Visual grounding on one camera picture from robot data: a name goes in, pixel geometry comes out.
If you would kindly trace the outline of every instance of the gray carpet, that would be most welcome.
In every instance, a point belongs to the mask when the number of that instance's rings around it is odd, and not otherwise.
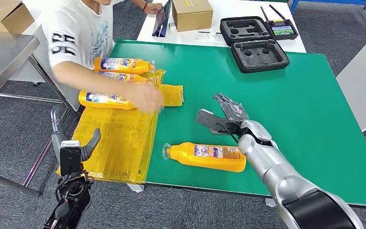
[[[144,14],[129,1],[114,7],[116,38],[136,39]],[[361,6],[301,2],[294,16],[308,52],[323,53],[337,75],[366,43],[366,10]],[[2,92],[55,97],[44,83],[8,82]],[[52,104],[0,98],[0,175],[22,182],[50,136]],[[77,120],[66,120],[71,136]],[[42,196],[31,198],[0,186],[0,229],[38,229],[56,202],[57,162],[50,149],[31,187]],[[279,229],[277,210],[264,199],[163,187],[143,193],[125,184],[96,182],[83,229]],[[366,209],[355,209],[366,222]]]

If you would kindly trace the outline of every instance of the plastic bottle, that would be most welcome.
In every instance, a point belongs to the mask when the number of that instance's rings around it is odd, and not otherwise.
[[[148,83],[148,79],[136,74],[98,72],[99,75],[107,76],[127,83]],[[94,94],[89,92],[79,92],[79,102],[86,107],[112,108],[132,110],[134,105],[124,97],[117,95]]]
[[[93,61],[95,71],[144,74],[155,71],[155,62],[141,59],[123,58],[95,58]]]
[[[235,146],[211,146],[182,143],[178,146],[163,145],[164,159],[173,159],[188,166],[214,168],[231,172],[242,172],[246,157]]]

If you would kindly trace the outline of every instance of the foam insert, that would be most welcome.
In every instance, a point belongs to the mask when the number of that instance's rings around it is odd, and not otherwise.
[[[229,46],[235,42],[267,40],[272,37],[260,17],[223,18],[220,30]]]
[[[283,49],[272,39],[237,42],[231,49],[243,73],[282,69],[290,64]]]

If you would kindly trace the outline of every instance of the wrist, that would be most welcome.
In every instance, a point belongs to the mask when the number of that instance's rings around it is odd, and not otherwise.
[[[143,7],[143,9],[142,9],[142,11],[143,11],[143,12],[145,11],[145,8],[147,7],[147,5],[148,5],[148,3],[147,3],[147,2],[145,2],[145,5],[144,5],[144,7]]]
[[[145,6],[147,5],[147,2],[145,0],[137,0],[135,4],[144,11]]]

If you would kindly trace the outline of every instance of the white table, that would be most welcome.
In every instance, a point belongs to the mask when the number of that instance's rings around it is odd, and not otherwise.
[[[285,18],[290,19],[294,26],[293,16],[286,3],[281,2],[265,2],[265,1],[249,1],[249,0],[208,0],[214,10],[213,22],[210,29],[178,32],[176,30],[167,29],[166,37],[153,37],[152,31],[155,25],[155,16],[148,15],[138,35],[138,41],[143,42],[163,42],[174,44],[189,44],[189,45],[203,45],[203,46],[220,46],[227,47],[223,37],[220,33],[220,20],[222,18],[230,17],[245,17],[245,16],[259,16],[264,20],[263,13],[260,9],[263,6],[264,11],[269,20],[280,19],[270,7],[271,4],[276,8]],[[154,0],[165,4],[167,0]],[[169,23],[174,22],[172,11],[169,16]],[[201,33],[205,31],[210,33],[217,33],[216,36],[209,37],[209,33]],[[301,37],[298,36],[294,40],[279,41],[279,44],[286,52],[306,52]]]

